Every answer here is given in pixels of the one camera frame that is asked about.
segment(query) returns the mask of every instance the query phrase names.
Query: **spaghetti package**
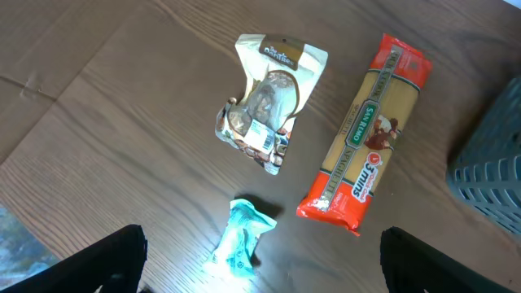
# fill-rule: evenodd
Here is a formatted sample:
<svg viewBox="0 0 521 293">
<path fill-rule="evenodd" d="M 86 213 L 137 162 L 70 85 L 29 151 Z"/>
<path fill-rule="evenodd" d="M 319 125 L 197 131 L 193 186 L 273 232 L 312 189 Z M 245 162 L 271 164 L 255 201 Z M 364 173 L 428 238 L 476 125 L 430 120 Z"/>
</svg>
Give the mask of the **spaghetti package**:
<svg viewBox="0 0 521 293">
<path fill-rule="evenodd" d="M 244 34 L 235 43 L 247 77 L 239 101 L 217 115 L 216 135 L 278 174 L 297 114 L 326 66 L 327 53 L 277 35 Z"/>
<path fill-rule="evenodd" d="M 342 225 L 358 235 L 373 192 L 431 69 L 421 52 L 383 36 L 297 216 Z"/>
</svg>

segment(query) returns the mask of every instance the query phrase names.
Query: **gray plastic basket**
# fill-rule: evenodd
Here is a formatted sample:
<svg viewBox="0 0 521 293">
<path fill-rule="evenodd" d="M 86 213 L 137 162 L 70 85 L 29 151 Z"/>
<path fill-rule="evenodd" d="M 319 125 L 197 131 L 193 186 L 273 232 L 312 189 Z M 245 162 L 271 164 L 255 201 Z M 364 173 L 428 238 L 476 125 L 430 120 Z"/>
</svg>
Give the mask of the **gray plastic basket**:
<svg viewBox="0 0 521 293">
<path fill-rule="evenodd" d="M 497 98 L 447 171 L 463 203 L 521 235 L 521 77 Z"/>
</svg>

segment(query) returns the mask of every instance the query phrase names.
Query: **food package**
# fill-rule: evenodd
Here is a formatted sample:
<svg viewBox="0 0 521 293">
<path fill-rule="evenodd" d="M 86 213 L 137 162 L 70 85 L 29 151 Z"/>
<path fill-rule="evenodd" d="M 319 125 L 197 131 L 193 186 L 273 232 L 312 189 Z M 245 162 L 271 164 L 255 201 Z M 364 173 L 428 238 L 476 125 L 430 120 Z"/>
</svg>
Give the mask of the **food package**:
<svg viewBox="0 0 521 293">
<path fill-rule="evenodd" d="M 204 268 L 212 276 L 250 278 L 255 276 L 252 258 L 259 237 L 275 228 L 277 222 L 258 212 L 246 199 L 230 202 L 230 219 L 221 242 Z"/>
<path fill-rule="evenodd" d="M 431 62 L 383 36 L 357 96 L 297 216 L 342 225 L 355 234 L 402 134 Z"/>
<path fill-rule="evenodd" d="M 241 35 L 235 48 L 246 91 L 219 112 L 216 135 L 277 175 L 296 116 L 326 66 L 327 53 L 289 37 L 262 34 Z"/>
</svg>

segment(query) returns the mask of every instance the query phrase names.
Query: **teal wrapper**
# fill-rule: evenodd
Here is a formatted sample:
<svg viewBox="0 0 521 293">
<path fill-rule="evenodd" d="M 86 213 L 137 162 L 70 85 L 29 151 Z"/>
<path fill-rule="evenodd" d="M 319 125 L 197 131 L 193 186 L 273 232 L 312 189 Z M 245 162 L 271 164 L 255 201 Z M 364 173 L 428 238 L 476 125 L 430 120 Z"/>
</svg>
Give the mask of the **teal wrapper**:
<svg viewBox="0 0 521 293">
<path fill-rule="evenodd" d="M 252 258 L 259 236 L 275 228 L 277 222 L 258 212 L 246 199 L 230 202 L 230 219 L 221 242 L 204 268 L 220 277 L 250 278 L 255 275 Z"/>
</svg>

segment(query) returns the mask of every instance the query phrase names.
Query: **barcode label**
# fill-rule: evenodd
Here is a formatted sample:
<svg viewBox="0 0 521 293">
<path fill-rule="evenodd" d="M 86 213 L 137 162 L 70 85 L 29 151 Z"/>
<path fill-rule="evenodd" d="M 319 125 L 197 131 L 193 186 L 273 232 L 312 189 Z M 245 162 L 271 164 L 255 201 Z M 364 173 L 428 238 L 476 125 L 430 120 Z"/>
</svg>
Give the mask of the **barcode label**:
<svg viewBox="0 0 521 293">
<path fill-rule="evenodd" d="M 275 132 L 273 130 L 253 119 L 250 129 L 244 136 L 244 142 L 265 154 L 269 154 L 274 148 L 274 138 Z"/>
</svg>

